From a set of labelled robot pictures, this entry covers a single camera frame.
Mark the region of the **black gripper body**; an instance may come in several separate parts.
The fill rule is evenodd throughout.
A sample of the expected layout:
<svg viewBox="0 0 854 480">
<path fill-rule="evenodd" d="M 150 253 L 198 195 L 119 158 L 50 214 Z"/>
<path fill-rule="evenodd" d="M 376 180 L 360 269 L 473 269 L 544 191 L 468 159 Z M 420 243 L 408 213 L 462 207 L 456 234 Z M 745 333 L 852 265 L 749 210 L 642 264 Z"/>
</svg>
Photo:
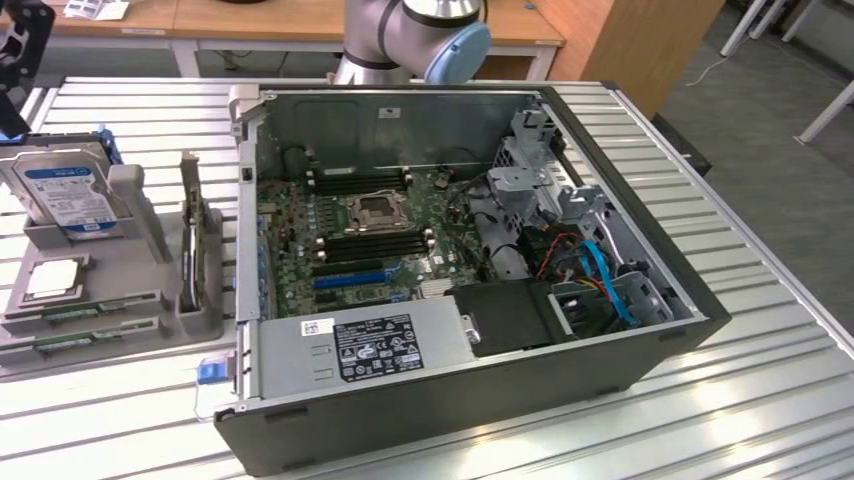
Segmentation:
<svg viewBox="0 0 854 480">
<path fill-rule="evenodd" d="M 10 93 L 38 74 L 57 13 L 39 0 L 3 1 L 2 11 L 11 19 L 2 44 L 2 92 Z"/>
</svg>

